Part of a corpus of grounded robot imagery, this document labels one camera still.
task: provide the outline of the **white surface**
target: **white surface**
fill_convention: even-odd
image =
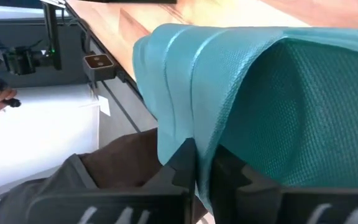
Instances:
[[[57,17],[61,16],[60,10],[56,11]],[[22,19],[22,18],[43,18],[44,11],[42,9],[28,9],[20,7],[4,7],[0,6],[0,19]]]
[[[18,90],[0,112],[0,186],[98,148],[99,103],[88,85]]]

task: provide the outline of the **cable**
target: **cable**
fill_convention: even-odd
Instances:
[[[33,47],[39,45],[42,41],[43,41],[43,40],[38,40],[36,43],[34,43],[34,44],[28,46],[27,48],[28,48],[28,49],[31,49],[31,48],[33,48]]]
[[[65,9],[62,9],[62,21],[63,21],[63,25],[66,25],[66,21],[65,21]]]
[[[68,22],[67,26],[71,26],[72,24],[74,24],[74,22],[78,22],[81,21],[84,26],[85,26],[85,33],[86,33],[86,37],[85,37],[85,53],[91,54],[91,27],[90,25],[82,18],[76,18],[76,19],[72,19],[70,22]]]

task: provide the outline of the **black device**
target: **black device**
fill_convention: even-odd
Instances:
[[[6,47],[0,43],[0,65],[4,64],[6,70],[14,75],[28,75],[36,72],[37,67],[53,66],[56,70],[62,69],[60,46],[57,31],[56,7],[43,3],[45,25],[47,28],[48,46],[45,50],[32,50],[31,46]],[[7,87],[7,83],[0,79],[0,91]],[[17,99],[4,100],[3,103],[18,107],[21,105]]]

